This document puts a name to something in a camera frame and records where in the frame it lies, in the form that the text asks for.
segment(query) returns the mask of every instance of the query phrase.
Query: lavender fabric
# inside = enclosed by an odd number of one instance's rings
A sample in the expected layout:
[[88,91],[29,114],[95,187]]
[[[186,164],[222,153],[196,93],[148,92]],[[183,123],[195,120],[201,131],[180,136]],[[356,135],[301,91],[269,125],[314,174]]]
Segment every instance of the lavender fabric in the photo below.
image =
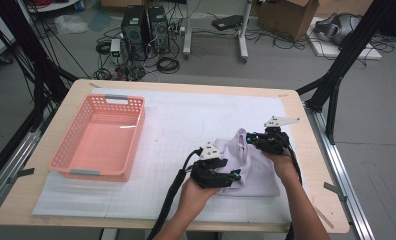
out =
[[221,189],[218,194],[244,197],[279,196],[273,162],[253,145],[247,144],[246,135],[245,129],[241,128],[233,139],[215,141],[214,146],[223,152],[223,158],[228,159],[227,165],[217,171],[230,173],[232,170],[241,169],[241,180],[234,182],[231,187]]

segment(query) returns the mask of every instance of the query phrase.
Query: person's arm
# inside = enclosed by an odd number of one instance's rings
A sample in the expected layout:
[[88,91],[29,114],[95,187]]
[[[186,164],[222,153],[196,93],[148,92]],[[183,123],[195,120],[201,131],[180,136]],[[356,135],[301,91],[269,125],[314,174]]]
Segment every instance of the person's arm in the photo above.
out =
[[263,152],[263,155],[273,161],[276,174],[285,186],[295,239],[330,239],[300,184],[292,159],[288,154],[275,155]]
[[180,239],[189,224],[204,209],[207,200],[219,190],[219,188],[202,189],[193,179],[186,180],[176,213],[154,237],[154,240]]

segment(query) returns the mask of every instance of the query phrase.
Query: person's left hand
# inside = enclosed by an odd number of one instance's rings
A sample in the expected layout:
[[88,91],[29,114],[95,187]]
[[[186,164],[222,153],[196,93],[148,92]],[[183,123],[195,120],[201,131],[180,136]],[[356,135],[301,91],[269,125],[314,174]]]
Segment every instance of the person's left hand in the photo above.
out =
[[185,221],[192,222],[204,209],[208,199],[219,190],[220,188],[202,189],[192,178],[188,178],[183,183],[176,215],[179,215]]

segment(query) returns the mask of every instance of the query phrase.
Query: white power adapter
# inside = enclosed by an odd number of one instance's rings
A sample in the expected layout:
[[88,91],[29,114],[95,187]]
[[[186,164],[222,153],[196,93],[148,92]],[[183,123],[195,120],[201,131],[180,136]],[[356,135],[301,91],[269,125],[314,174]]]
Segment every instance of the white power adapter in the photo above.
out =
[[110,53],[115,65],[119,66],[124,63],[120,39],[115,38],[111,40]]

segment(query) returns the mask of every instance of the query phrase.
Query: hand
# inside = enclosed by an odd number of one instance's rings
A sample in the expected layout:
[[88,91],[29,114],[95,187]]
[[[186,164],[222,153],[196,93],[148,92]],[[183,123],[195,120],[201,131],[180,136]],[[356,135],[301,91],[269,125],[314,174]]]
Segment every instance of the hand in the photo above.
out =
[[275,172],[282,182],[289,179],[298,179],[297,172],[292,163],[291,153],[287,149],[285,149],[283,154],[262,153],[265,157],[273,161]]
[[202,189],[192,178],[188,178],[182,187],[182,195],[176,215],[192,222],[205,207],[208,199],[219,190],[220,188]]

